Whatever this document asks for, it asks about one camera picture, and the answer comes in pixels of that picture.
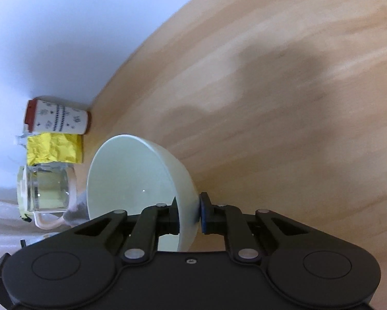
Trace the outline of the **pale green ceramic bowl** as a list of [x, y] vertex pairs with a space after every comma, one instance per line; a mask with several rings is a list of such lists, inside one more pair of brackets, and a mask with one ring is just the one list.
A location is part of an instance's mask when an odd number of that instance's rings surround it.
[[179, 234], [163, 235], [161, 251], [187, 251], [198, 232], [199, 194], [186, 167], [162, 146], [128, 134], [110, 138], [90, 164], [87, 207], [95, 219], [117, 209], [137, 215], [157, 203], [177, 204]]

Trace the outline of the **crumpled yellow paper box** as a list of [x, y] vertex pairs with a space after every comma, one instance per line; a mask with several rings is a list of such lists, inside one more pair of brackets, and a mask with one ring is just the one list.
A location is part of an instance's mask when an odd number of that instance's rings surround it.
[[83, 138], [78, 134], [41, 133], [27, 137], [27, 165], [83, 162]]

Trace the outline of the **pink and grey cloth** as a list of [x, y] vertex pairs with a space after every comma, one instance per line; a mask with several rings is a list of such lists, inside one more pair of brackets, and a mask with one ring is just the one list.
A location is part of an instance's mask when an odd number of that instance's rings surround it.
[[83, 191], [76, 204], [63, 214], [64, 221], [69, 227], [76, 227], [90, 220], [88, 214], [87, 193]]

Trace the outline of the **clear glass mug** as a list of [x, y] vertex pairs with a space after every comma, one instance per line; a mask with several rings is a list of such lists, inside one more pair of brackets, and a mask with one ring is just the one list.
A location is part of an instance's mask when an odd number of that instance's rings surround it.
[[17, 203], [22, 220], [42, 230], [65, 225], [63, 214], [77, 202], [76, 175], [70, 166], [35, 165], [19, 168]]

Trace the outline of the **white patterned cup red lid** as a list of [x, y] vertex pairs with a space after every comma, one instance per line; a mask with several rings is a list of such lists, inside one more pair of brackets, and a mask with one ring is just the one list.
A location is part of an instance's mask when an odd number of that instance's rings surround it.
[[89, 111], [34, 98], [28, 101], [24, 115], [24, 132], [84, 135], [90, 129]]

